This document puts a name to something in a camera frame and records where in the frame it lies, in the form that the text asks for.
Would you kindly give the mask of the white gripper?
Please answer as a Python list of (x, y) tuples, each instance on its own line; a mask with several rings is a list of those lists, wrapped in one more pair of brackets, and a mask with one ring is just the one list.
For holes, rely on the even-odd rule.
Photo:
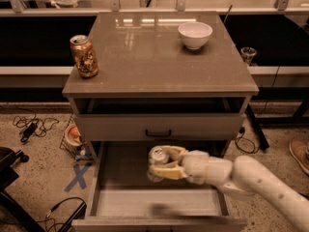
[(206, 181), (206, 172), (210, 155), (202, 151), (188, 152), (184, 147), (164, 145), (163, 151), (172, 161), (181, 162), (182, 166), (159, 167), (152, 165), (149, 170), (157, 179), (180, 180), (202, 185)]

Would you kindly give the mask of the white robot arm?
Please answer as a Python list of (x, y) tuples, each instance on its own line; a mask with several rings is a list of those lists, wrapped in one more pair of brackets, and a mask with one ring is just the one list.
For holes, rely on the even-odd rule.
[(258, 194), (301, 232), (309, 232), (309, 200), (251, 157), (228, 160), (180, 146), (155, 146), (148, 156), (148, 176), (155, 182), (185, 179), (214, 186), (241, 200)]

